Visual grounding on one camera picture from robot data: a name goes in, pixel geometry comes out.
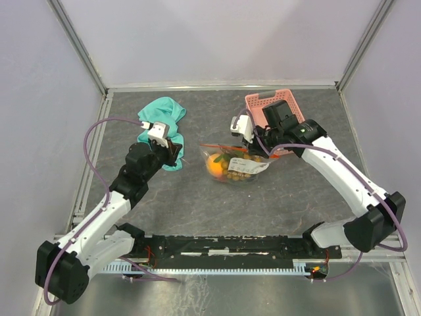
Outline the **clear zip top bag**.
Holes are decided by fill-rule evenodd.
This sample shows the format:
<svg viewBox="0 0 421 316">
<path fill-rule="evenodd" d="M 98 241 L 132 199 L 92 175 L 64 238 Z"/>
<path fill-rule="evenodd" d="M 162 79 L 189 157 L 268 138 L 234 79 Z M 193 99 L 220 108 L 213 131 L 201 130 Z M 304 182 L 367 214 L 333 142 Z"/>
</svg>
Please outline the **clear zip top bag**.
<svg viewBox="0 0 421 316">
<path fill-rule="evenodd" d="M 237 145 L 200 144 L 206 170 L 213 180 L 227 184 L 245 184 L 255 181 L 279 155 L 264 158 Z"/>
</svg>

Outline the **yellow orange peach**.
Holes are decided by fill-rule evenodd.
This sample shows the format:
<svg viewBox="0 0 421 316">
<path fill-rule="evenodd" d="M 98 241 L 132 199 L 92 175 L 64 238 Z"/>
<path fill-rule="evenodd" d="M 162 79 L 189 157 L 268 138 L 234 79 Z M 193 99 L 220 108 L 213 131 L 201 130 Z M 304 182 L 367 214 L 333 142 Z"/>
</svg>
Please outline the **yellow orange peach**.
<svg viewBox="0 0 421 316">
<path fill-rule="evenodd" d="M 206 167 L 211 176 L 222 179 L 228 174 L 230 159 L 221 153 L 215 153 L 208 157 Z"/>
</svg>

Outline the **brown longan bunch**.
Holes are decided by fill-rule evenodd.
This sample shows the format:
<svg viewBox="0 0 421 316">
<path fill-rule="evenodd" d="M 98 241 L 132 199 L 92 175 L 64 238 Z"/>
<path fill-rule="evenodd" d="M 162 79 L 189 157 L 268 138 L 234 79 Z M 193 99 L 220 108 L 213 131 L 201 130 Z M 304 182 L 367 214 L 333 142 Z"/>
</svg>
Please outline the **brown longan bunch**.
<svg viewBox="0 0 421 316">
<path fill-rule="evenodd" d="M 245 181 L 252 180 L 260 172 L 268 168 L 268 163 L 264 163 L 259 156 L 243 154 L 240 156 L 226 155 L 230 159 L 228 165 L 228 174 L 218 179 L 221 181 Z"/>
</svg>

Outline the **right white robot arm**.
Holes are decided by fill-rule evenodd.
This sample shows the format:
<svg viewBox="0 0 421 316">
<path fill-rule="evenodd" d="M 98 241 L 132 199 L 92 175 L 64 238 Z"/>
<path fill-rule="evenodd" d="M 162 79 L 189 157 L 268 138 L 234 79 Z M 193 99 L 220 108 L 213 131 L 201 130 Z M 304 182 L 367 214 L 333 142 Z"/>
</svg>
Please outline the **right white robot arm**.
<svg viewBox="0 0 421 316">
<path fill-rule="evenodd" d="M 315 120 L 300 122 L 286 101 L 275 101 L 262 113 L 266 126 L 256 125 L 251 112 L 244 109 L 232 119 L 231 132 L 242 136 L 246 147 L 257 155 L 270 157 L 279 149 L 294 152 L 337 190 L 354 215 L 344 221 L 316 224 L 301 242 L 307 256 L 318 257 L 326 248 L 346 242 L 368 253 L 376 246 L 386 248 L 383 241 L 394 232 L 401 235 L 402 245 L 393 251 L 408 248 L 401 226 L 406 199 L 401 193 L 390 194 L 373 183 Z"/>
</svg>

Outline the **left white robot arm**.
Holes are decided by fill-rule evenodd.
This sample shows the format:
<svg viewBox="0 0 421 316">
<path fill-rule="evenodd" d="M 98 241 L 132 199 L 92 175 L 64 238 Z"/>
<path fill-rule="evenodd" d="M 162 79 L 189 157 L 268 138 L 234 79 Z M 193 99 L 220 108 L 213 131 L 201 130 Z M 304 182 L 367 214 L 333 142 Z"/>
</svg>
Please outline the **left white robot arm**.
<svg viewBox="0 0 421 316">
<path fill-rule="evenodd" d="M 116 221 L 131 211 L 147 193 L 148 181 L 165 165 L 174 166 L 183 146 L 170 139 L 135 143 L 125 164 L 97 207 L 69 233 L 52 243 L 45 241 L 37 250 L 36 284 L 49 295 L 71 304 L 85 292 L 90 280 L 109 263 L 129 254 L 140 256 L 145 240 L 140 230 L 118 229 L 106 238 Z"/>
</svg>

